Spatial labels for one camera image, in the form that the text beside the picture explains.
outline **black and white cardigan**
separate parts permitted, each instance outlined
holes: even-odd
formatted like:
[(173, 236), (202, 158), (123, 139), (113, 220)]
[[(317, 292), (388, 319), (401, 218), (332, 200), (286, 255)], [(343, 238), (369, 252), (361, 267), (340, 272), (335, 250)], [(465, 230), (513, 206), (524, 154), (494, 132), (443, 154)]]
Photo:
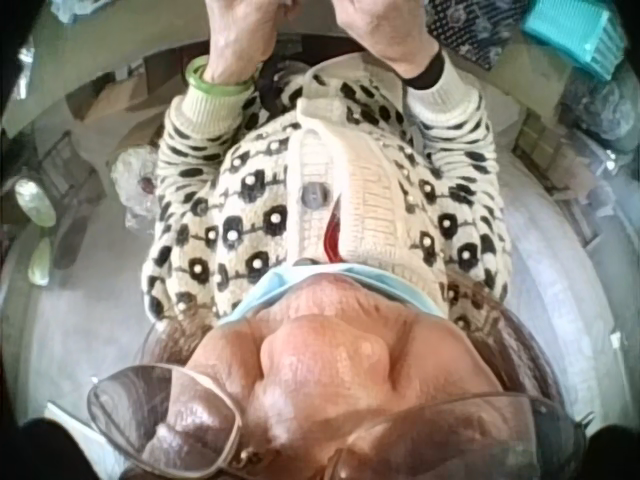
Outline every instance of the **black and white cardigan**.
[(326, 262), (340, 199), (344, 261), (393, 272), (462, 328), (482, 328), (483, 302), (456, 279), (503, 300), (511, 246), (479, 92), (448, 59), (421, 91), (363, 54), (280, 82), (278, 114), (253, 90), (190, 88), (173, 101), (142, 275), (150, 317), (161, 326), (197, 314), (215, 326), (270, 268)]

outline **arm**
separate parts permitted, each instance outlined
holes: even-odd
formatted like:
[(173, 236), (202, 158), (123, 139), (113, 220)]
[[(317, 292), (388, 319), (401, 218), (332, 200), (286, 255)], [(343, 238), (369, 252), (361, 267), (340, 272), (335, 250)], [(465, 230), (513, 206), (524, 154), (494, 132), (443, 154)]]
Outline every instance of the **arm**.
[[(440, 72), (430, 76), (431, 85), (429, 69), (433, 67)], [(438, 223), (446, 242), (447, 271), (450, 277), (468, 274), (504, 300), (511, 275), (511, 244), (482, 95), (460, 79), (443, 54), (419, 77), (406, 81), (407, 104), (424, 140), (424, 158), (440, 179)], [(425, 80), (428, 88), (422, 89)], [(463, 257), (469, 244), (477, 246), (477, 252), (471, 252), (479, 260), (477, 265)]]
[[(438, 179), (434, 208), (445, 239), (447, 273), (453, 277), (462, 271), (503, 298), (511, 274), (510, 243), (493, 134), (480, 93), (460, 80), (426, 31), (422, 0), (333, 3), (338, 23), (408, 87), (427, 168)], [(469, 252), (472, 261), (467, 248), (476, 249), (475, 255)]]
[(202, 71), (191, 72), (192, 86), (172, 102), (160, 142), (160, 214), (142, 270), (146, 309), (155, 320), (179, 313), (164, 282), (171, 276), (173, 247), (189, 238), (182, 219), (189, 212), (201, 216), (208, 209), (206, 186), (217, 178), (235, 140), (243, 105), (252, 101), (249, 80), (273, 52), (276, 20), (284, 8), (277, 0), (207, 0), (209, 61)]

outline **blue plastic basket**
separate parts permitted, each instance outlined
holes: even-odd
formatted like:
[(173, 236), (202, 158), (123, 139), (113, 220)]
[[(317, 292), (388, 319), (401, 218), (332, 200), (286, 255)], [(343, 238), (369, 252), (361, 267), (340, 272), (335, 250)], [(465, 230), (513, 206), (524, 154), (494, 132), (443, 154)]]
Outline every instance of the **blue plastic basket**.
[(624, 58), (626, 40), (617, 15), (605, 3), (535, 0), (523, 30), (608, 81)]

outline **green bracelet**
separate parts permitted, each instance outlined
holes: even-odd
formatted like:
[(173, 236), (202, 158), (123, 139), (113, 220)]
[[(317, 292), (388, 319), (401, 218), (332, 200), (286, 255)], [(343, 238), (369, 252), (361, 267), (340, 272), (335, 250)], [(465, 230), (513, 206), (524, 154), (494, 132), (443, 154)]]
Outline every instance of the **green bracelet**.
[(245, 93), (251, 88), (253, 78), (250, 78), (244, 83), (238, 85), (215, 85), (209, 83), (202, 78), (202, 74), (207, 68), (209, 63), (209, 56), (204, 55), (202, 57), (194, 58), (187, 67), (187, 82), (193, 88), (205, 95), (212, 97), (234, 97), (241, 93)]

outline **black wristband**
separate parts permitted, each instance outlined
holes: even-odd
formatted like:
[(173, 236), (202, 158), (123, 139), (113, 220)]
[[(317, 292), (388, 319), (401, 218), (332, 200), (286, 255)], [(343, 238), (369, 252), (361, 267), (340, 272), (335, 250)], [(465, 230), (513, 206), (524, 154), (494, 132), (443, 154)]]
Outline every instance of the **black wristband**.
[(405, 78), (402, 81), (407, 87), (414, 90), (429, 90), (435, 87), (442, 78), (444, 65), (444, 54), (442, 53), (442, 48), (440, 48), (421, 74), (413, 78)]

